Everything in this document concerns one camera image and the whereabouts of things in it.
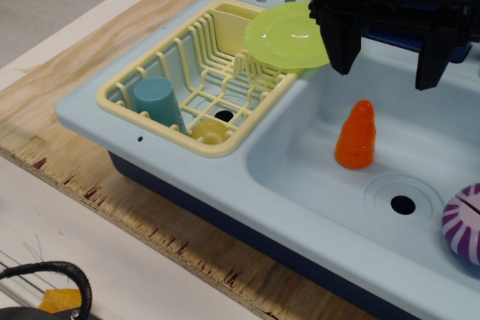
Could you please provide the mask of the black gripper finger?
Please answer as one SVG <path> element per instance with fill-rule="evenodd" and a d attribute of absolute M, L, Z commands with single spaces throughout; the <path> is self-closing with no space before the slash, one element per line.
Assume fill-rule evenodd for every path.
<path fill-rule="evenodd" d="M 419 91 L 437 87 L 449 63 L 462 55 L 453 31 L 430 31 L 426 34 L 418 54 L 415 88 Z"/>
<path fill-rule="evenodd" d="M 352 16 L 322 13 L 319 28 L 331 66 L 347 75 L 361 50 L 361 26 Z"/>

